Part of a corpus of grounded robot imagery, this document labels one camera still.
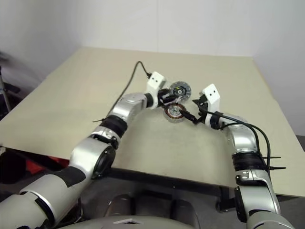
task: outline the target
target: gray floor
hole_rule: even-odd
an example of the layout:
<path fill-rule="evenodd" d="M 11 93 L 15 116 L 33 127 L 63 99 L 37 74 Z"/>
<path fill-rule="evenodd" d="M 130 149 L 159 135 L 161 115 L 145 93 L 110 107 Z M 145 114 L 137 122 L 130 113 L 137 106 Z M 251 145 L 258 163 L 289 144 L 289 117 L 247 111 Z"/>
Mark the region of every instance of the gray floor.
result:
<path fill-rule="evenodd" d="M 0 184 L 1 191 L 18 193 L 20 189 L 33 181 L 33 178 L 14 185 Z M 215 210 L 216 197 L 195 192 L 181 191 L 174 188 L 164 188 L 114 178 L 104 178 L 92 183 L 82 194 L 84 212 L 92 219 L 102 217 L 109 202 L 119 194 L 134 196 L 141 190 L 152 190 L 171 194 L 174 198 L 189 201 L 199 217 L 201 229 L 245 229 L 236 216 L 236 212 L 219 213 Z M 280 203 L 282 214 L 296 229 L 305 228 L 305 198 L 297 198 Z"/>

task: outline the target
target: cable connector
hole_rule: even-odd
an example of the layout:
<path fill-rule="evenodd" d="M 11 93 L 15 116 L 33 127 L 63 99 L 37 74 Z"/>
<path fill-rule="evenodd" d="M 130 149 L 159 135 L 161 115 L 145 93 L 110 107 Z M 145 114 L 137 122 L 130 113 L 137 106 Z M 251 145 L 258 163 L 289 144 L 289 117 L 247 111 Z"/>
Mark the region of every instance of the cable connector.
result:
<path fill-rule="evenodd" d="M 181 110 L 180 112 L 181 112 L 183 117 L 185 117 L 186 119 L 190 120 L 195 125 L 199 123 L 198 119 L 194 115 L 189 113 L 188 111 Z"/>
<path fill-rule="evenodd" d="M 147 78 L 148 78 L 148 79 L 150 79 L 150 78 L 151 78 L 152 73 L 146 73 L 146 75 L 147 75 Z"/>

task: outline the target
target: table surface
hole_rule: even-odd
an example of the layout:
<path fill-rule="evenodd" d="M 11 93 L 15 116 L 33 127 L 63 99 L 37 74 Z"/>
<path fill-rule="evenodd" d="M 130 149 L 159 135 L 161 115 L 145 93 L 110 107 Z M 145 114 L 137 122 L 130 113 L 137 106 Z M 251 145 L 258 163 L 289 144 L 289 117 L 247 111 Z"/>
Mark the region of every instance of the table surface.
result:
<path fill-rule="evenodd" d="M 241 116 L 269 137 L 271 171 L 277 194 L 305 196 L 305 153 L 277 101 L 249 57 L 81 48 L 0 122 L 0 145 L 69 159 L 73 148 L 106 116 L 129 80 L 136 61 L 170 82 L 186 81 L 191 98 L 214 83 L 221 111 Z M 147 79 L 138 69 L 127 91 L 144 92 Z M 198 109 L 191 100 L 185 107 Z M 264 139 L 261 151 L 266 155 Z M 169 123 L 161 108 L 139 114 L 123 136 L 113 167 L 235 187 L 232 149 L 224 134 L 188 120 Z"/>

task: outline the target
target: black tape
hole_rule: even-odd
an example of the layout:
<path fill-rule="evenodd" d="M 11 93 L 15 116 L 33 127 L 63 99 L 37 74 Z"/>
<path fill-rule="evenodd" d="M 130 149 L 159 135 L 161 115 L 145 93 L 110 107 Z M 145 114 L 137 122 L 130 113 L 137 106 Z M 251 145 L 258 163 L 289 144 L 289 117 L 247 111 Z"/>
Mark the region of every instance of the black tape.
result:
<path fill-rule="evenodd" d="M 215 112 L 215 114 L 212 115 L 211 119 L 210 119 L 210 125 L 212 129 L 219 129 L 219 119 L 220 116 L 223 113 L 220 113 L 218 111 Z"/>
<path fill-rule="evenodd" d="M 119 137 L 122 137 L 127 130 L 127 123 L 115 115 L 110 115 L 103 119 L 100 126 L 113 130 Z"/>
<path fill-rule="evenodd" d="M 60 177 L 66 183 L 67 187 L 78 184 L 86 178 L 86 175 L 80 169 L 73 166 L 51 174 Z"/>
<path fill-rule="evenodd" d="M 55 223 L 55 218 L 53 215 L 52 210 L 50 207 L 40 198 L 37 198 L 35 202 L 38 204 L 38 206 L 43 210 L 43 212 L 46 214 L 49 224 L 52 226 Z"/>
<path fill-rule="evenodd" d="M 239 153 L 232 155 L 235 171 L 245 169 L 266 170 L 266 165 L 259 153 Z"/>
<path fill-rule="evenodd" d="M 146 93 L 144 94 L 146 96 L 146 99 L 147 99 L 147 104 L 146 104 L 146 107 L 151 107 L 153 106 L 153 97 L 151 94 L 149 93 Z"/>
<path fill-rule="evenodd" d="M 268 210 L 253 209 L 253 210 L 249 211 L 249 216 L 252 216 L 254 213 L 256 213 L 256 212 L 260 212 L 260 211 L 267 211 L 267 212 L 271 212 L 271 211 L 268 211 Z"/>

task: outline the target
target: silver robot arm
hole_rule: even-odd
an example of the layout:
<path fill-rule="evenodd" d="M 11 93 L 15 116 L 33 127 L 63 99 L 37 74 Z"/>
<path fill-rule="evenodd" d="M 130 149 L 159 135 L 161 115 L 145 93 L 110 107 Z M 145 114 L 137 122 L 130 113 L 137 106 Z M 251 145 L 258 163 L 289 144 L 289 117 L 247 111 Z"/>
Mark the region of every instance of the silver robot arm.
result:
<path fill-rule="evenodd" d="M 115 150 L 134 117 L 159 105 L 158 92 L 165 78 L 153 72 L 146 92 L 124 96 L 102 123 L 74 149 L 69 166 L 47 174 L 0 203 L 0 228 L 53 227 L 75 205 L 93 179 L 111 167 Z"/>
<path fill-rule="evenodd" d="M 200 121 L 205 125 L 219 129 L 221 126 L 235 123 L 218 116 L 223 113 L 219 112 L 220 95 L 214 84 L 203 89 L 200 99 L 194 102 L 201 112 Z M 230 114 L 226 116 L 245 122 L 240 117 Z M 224 133 L 234 147 L 232 159 L 238 185 L 234 190 L 238 218 L 247 223 L 247 229 L 294 229 L 280 215 L 280 206 L 253 131 L 243 124 L 235 124 L 227 126 Z"/>

